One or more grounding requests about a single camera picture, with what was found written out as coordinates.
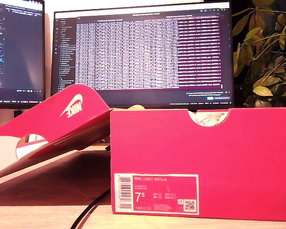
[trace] computer monitor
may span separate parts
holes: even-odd
[[[45,99],[44,1],[0,0],[0,108]]]
[[[54,13],[51,95],[74,83],[110,107],[234,105],[231,3]]]

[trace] houseplant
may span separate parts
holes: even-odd
[[[242,92],[245,107],[286,106],[286,12],[269,8],[275,0],[253,0],[254,8],[247,8],[234,26],[237,36],[249,21],[248,34],[233,53],[234,75],[243,75]],[[273,29],[264,16],[276,17]]]

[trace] yellow leaf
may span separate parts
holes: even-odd
[[[260,96],[273,96],[271,91],[263,86],[257,86],[256,88],[253,89],[253,92]]]

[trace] desk surface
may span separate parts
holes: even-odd
[[[0,179],[0,229],[70,228],[109,187],[107,151],[72,151],[8,175]],[[286,222],[114,215],[109,195],[100,204],[80,228],[286,229]]]

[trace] pink shoe box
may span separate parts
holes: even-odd
[[[286,221],[286,108],[111,112],[112,210]]]

